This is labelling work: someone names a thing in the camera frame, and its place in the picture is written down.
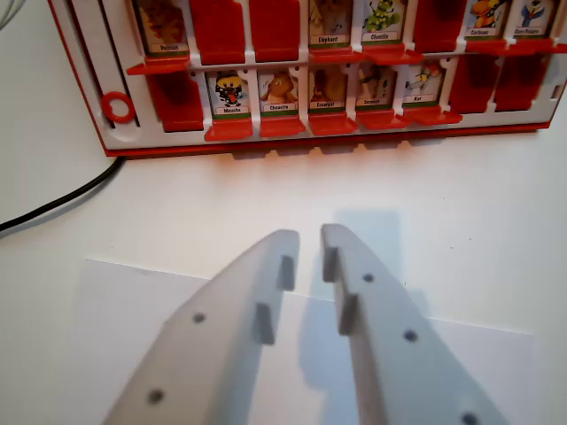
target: cartoon character picture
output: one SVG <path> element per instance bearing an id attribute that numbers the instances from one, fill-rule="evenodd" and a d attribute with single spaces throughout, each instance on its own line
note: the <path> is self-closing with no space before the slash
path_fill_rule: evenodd
<path id="1" fill-rule="evenodd" d="M 283 71 L 276 73 L 272 81 L 268 84 L 268 90 L 262 100 L 269 104 L 288 104 L 295 102 L 298 97 L 293 93 L 293 81 L 288 72 Z"/>
<path id="2" fill-rule="evenodd" d="M 470 0 L 466 39 L 500 38 L 506 21 L 509 0 Z"/>
<path id="3" fill-rule="evenodd" d="M 262 116 L 294 115 L 298 111 L 298 87 L 287 70 L 259 73 L 260 114 Z"/>
<path id="4" fill-rule="evenodd" d="M 365 0 L 363 44 L 401 42 L 407 0 Z"/>
<path id="5" fill-rule="evenodd" d="M 529 27 L 534 19 L 541 18 L 546 11 L 546 7 L 541 0 L 531 0 L 529 4 L 522 9 L 524 21 L 522 27 Z"/>
<path id="6" fill-rule="evenodd" d="M 356 111 L 391 108 L 395 76 L 396 73 L 389 66 L 361 63 Z"/>
<path id="7" fill-rule="evenodd" d="M 242 79 L 236 73 L 221 73 L 216 77 L 214 91 L 225 106 L 240 106 L 240 99 L 244 98 L 242 92 Z"/>
<path id="8" fill-rule="evenodd" d="M 309 112 L 340 112 L 345 109 L 346 75 L 338 66 L 311 70 Z"/>
<path id="9" fill-rule="evenodd" d="M 208 73 L 209 97 L 216 119 L 250 116 L 248 86 L 237 71 Z"/>
<path id="10" fill-rule="evenodd" d="M 171 0 L 135 0 L 146 52 L 153 56 L 187 54 L 183 13 Z"/>
<path id="11" fill-rule="evenodd" d="M 524 0 L 514 31 L 516 38 L 543 38 L 553 23 L 555 4 L 553 0 Z"/>
<path id="12" fill-rule="evenodd" d="M 350 42 L 353 0 L 309 0 L 309 47 L 345 47 Z"/>
<path id="13" fill-rule="evenodd" d="M 410 66 L 409 81 L 406 81 L 405 86 L 404 107 L 437 104 L 443 85 L 443 77 L 444 74 L 439 62 Z"/>
<path id="14" fill-rule="evenodd" d="M 400 22 L 400 14 L 393 9 L 393 0 L 380 0 L 376 8 L 369 3 L 372 14 L 364 20 L 364 27 L 375 33 Z"/>

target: red plastic flap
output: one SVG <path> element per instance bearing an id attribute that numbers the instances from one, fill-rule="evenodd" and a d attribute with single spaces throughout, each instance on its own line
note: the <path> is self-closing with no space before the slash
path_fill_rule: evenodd
<path id="1" fill-rule="evenodd" d="M 538 95 L 548 64 L 543 55 L 506 58 L 496 87 L 496 111 L 527 111 Z"/>
<path id="2" fill-rule="evenodd" d="M 314 135 L 348 135 L 358 128 L 346 112 L 310 113 L 309 126 Z"/>
<path id="3" fill-rule="evenodd" d="M 466 5 L 467 0 L 419 0 L 414 28 L 416 50 L 455 50 Z"/>
<path id="4" fill-rule="evenodd" d="M 252 118 L 213 120 L 213 126 L 206 132 L 208 142 L 240 140 L 252 135 Z"/>
<path id="5" fill-rule="evenodd" d="M 501 56 L 506 50 L 506 40 L 468 40 L 467 51 L 484 53 L 486 55 Z"/>
<path id="6" fill-rule="evenodd" d="M 250 21 L 258 62 L 298 60 L 299 0 L 250 0 Z"/>
<path id="7" fill-rule="evenodd" d="M 376 65 L 413 65 L 423 60 L 423 55 L 406 50 L 403 42 L 383 46 L 363 46 L 362 53 Z"/>
<path id="8" fill-rule="evenodd" d="M 146 79 L 165 131 L 203 129 L 198 85 L 187 72 L 150 74 Z"/>
<path id="9" fill-rule="evenodd" d="M 243 64 L 242 5 L 234 0 L 190 0 L 190 6 L 203 65 Z"/>
<path id="10" fill-rule="evenodd" d="M 403 118 L 422 126 L 438 126 L 441 124 L 458 124 L 462 120 L 462 115 L 450 111 L 443 112 L 441 106 L 437 105 L 406 109 Z"/>
<path id="11" fill-rule="evenodd" d="M 536 40 L 516 40 L 516 44 L 510 44 L 508 51 L 501 56 L 531 56 L 536 53 L 550 52 L 553 50 L 553 40 L 540 38 Z"/>
<path id="12" fill-rule="evenodd" d="M 262 118 L 260 124 L 260 137 L 278 137 L 283 135 L 296 135 L 305 131 L 299 115 L 292 117 Z"/>
<path id="13" fill-rule="evenodd" d="M 454 76 L 449 103 L 457 113 L 483 113 L 493 94 L 499 67 L 496 58 L 487 55 L 464 55 Z"/>
<path id="14" fill-rule="evenodd" d="M 356 119 L 370 130 L 386 130 L 388 128 L 405 128 L 409 122 L 393 109 L 385 111 L 359 111 Z"/>
<path id="15" fill-rule="evenodd" d="M 554 53 L 567 53 L 567 44 L 559 43 L 553 48 Z"/>
<path id="16" fill-rule="evenodd" d="M 157 73 L 175 73 L 185 71 L 189 66 L 189 56 L 177 58 L 146 58 L 145 63 L 126 70 L 128 75 L 154 75 Z"/>
<path id="17" fill-rule="evenodd" d="M 366 55 L 353 51 L 350 47 L 311 49 L 309 53 L 311 53 L 311 61 L 315 64 L 344 64 L 347 62 L 360 62 L 366 59 Z"/>

